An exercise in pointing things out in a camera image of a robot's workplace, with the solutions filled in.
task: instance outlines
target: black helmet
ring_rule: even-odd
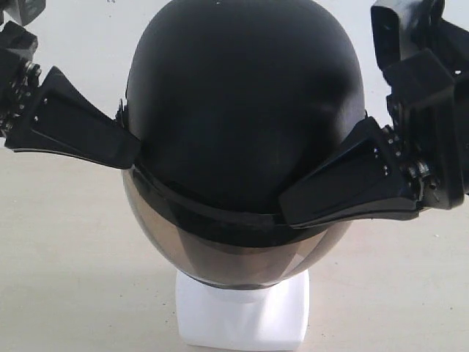
[[[173,0],[134,56],[125,188],[144,231],[201,282],[260,288],[306,270],[348,224],[294,230],[278,197],[365,116],[349,37],[310,0]]]

